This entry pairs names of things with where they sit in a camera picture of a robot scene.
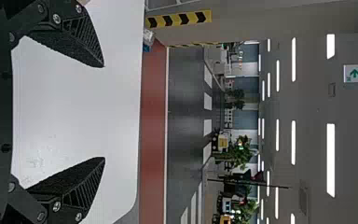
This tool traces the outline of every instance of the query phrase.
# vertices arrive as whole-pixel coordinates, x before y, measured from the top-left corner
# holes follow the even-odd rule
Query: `white table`
[[[82,224],[110,224],[131,210],[137,192],[144,1],[94,0],[87,9],[105,68],[88,67],[27,37],[13,51],[12,174],[27,188],[106,157]]]

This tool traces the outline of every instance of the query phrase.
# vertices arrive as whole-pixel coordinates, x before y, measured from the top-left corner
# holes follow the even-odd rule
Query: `gray floor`
[[[221,95],[213,81],[211,89],[204,81],[202,48],[170,49],[168,116],[167,223],[180,223],[191,198],[202,181],[203,148],[210,141],[203,136],[203,121],[221,123]],[[213,111],[204,109],[204,93],[212,95]]]
[[[343,84],[343,64],[358,63],[358,34],[336,35],[336,56],[326,59],[325,36],[296,39],[296,82],[292,82],[291,39],[272,39],[271,52],[261,45],[261,78],[271,73],[271,98],[261,104],[266,119],[262,160],[271,183],[293,187],[280,191],[276,220],[275,190],[264,189],[265,217],[270,223],[358,223],[358,85]],[[275,62],[281,61],[281,91],[276,92]],[[336,84],[336,96],[328,86]],[[275,120],[281,124],[280,151],[275,151]],[[296,165],[291,164],[291,121],[296,120]],[[336,198],[326,192],[326,124],[336,124]],[[305,186],[308,199],[299,198]],[[308,215],[300,209],[308,206]]]

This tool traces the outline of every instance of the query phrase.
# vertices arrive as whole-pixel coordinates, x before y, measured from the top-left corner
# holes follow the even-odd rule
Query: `white wall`
[[[236,167],[232,170],[232,174],[244,174],[248,170],[251,170],[252,176],[257,174],[257,164],[256,163],[247,163],[245,170],[241,170],[239,167]]]
[[[233,63],[231,75],[236,77],[258,77],[258,63]]]
[[[242,110],[258,110],[258,104],[256,103],[245,104]]]

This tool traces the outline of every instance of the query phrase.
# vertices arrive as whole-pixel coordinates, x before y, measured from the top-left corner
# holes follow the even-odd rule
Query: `white floor marking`
[[[212,120],[206,119],[204,121],[204,136],[212,132]]]
[[[203,164],[205,164],[208,161],[208,159],[211,157],[211,153],[212,153],[212,143],[209,143],[203,149]]]
[[[212,110],[212,97],[204,93],[204,109]]]

